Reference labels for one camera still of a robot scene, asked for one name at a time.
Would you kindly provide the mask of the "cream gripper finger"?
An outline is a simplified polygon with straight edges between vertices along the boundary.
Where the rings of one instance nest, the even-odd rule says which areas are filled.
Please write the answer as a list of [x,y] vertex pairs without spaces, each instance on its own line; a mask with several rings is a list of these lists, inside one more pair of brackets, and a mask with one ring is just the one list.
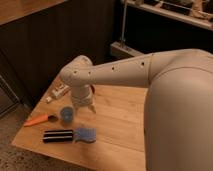
[[95,109],[95,106],[94,105],[89,105],[88,106],[89,110],[91,110],[93,113],[96,113],[96,109]]

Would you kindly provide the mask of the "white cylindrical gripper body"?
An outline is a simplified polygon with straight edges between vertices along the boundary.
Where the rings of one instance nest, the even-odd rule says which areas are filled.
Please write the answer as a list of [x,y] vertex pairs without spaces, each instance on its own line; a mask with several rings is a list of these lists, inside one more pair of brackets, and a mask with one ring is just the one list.
[[92,97],[92,89],[89,85],[71,88],[71,101],[76,108],[91,105]]

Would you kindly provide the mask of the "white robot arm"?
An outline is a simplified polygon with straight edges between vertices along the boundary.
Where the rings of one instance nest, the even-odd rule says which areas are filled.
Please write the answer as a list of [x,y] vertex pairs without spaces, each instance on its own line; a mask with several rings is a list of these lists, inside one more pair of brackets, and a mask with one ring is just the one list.
[[143,87],[146,171],[213,171],[213,54],[181,49],[94,65],[80,55],[60,70],[72,103],[92,85]]

